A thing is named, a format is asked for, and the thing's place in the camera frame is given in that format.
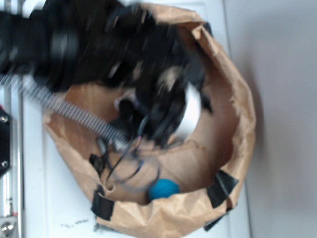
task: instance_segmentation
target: crumpled paper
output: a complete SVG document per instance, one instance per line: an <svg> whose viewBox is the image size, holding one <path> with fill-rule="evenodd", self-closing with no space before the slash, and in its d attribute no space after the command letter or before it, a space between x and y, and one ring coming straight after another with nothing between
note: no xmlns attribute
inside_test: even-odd
<svg viewBox="0 0 317 238"><path fill-rule="evenodd" d="M179 184L181 193L148 203L146 193L132 194L117 185L109 187L105 182L109 171L105 169L99 178L88 161L90 154L99 154L95 135L49 112L45 125L89 200L101 186L105 197L116 201L111 220L97 218L99 224L140 238L177 238L236 206L254 147L255 110L248 85L196 13L160 5L143 6L158 23L177 24L184 42L199 52L206 70L204 93L211 98L214 109L214 114L202 110L198 126L182 145L149 152L162 165L161 177ZM118 116L114 100L123 93L123 89L89 83L73 86L65 98L110 121ZM112 154L111 160L118 156ZM213 208L205 188L212 185L219 169L239 183L223 204ZM141 185L150 177L145 170L132 183Z"/></svg>

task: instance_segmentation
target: white wall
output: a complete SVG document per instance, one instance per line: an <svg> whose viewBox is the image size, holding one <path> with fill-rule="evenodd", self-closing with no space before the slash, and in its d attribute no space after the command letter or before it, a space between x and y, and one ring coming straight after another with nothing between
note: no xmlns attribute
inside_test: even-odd
<svg viewBox="0 0 317 238"><path fill-rule="evenodd" d="M317 237L317 1L224 0L258 116L247 176L253 238Z"/></svg>

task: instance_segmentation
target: black plastic part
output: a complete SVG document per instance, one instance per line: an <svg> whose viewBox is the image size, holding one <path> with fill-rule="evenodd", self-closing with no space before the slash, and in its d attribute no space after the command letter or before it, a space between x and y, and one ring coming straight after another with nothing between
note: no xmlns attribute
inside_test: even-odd
<svg viewBox="0 0 317 238"><path fill-rule="evenodd" d="M49 40L45 24L0 12L0 71L29 73L32 65L45 66Z"/></svg>
<svg viewBox="0 0 317 238"><path fill-rule="evenodd" d="M239 180L220 170L214 178L214 183L207 188L207 194L213 208L220 206L231 194Z"/></svg>
<svg viewBox="0 0 317 238"><path fill-rule="evenodd" d="M202 99L202 107L207 109L210 113L213 113L210 99L203 93L201 94L201 99Z"/></svg>
<svg viewBox="0 0 317 238"><path fill-rule="evenodd" d="M89 162L92 164L92 166L95 168L98 175L100 176L106 167L105 160L97 155L92 154L89 157Z"/></svg>
<svg viewBox="0 0 317 238"><path fill-rule="evenodd" d="M97 217L110 221L113 214L114 201L101 197L99 194L104 196L104 191L100 186L95 191L91 210Z"/></svg>
<svg viewBox="0 0 317 238"><path fill-rule="evenodd" d="M10 121L11 117L0 108L0 178L10 168Z"/></svg>
<svg viewBox="0 0 317 238"><path fill-rule="evenodd" d="M139 122L134 122L136 110L130 100L123 99L119 103L120 116L110 124L121 132L127 140L134 139Z"/></svg>
<svg viewBox="0 0 317 238"><path fill-rule="evenodd" d="M35 71L36 82L54 92L68 90L80 60L80 37L69 1L47 0L42 10L31 13L30 20L44 23L39 30L49 39L49 61L45 70Z"/></svg>

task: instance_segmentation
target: metal bracket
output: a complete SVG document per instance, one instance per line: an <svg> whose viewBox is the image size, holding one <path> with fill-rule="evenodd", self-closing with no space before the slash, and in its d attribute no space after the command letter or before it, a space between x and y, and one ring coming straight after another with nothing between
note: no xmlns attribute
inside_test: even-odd
<svg viewBox="0 0 317 238"><path fill-rule="evenodd" d="M0 109L0 177L10 168L10 122L11 117Z"/></svg>

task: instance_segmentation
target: metal frame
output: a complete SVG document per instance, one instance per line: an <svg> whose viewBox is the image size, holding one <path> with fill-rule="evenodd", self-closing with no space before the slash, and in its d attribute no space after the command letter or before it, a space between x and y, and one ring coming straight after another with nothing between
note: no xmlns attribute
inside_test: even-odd
<svg viewBox="0 0 317 238"><path fill-rule="evenodd" d="M21 13L22 0L4 0L4 11L14 14ZM11 123L11 168L0 179L0 238L4 236L2 226L5 223L13 225L10 238L24 237L24 189L23 189L23 99L22 96L6 90L4 92L4 107L12 115Z"/></svg>

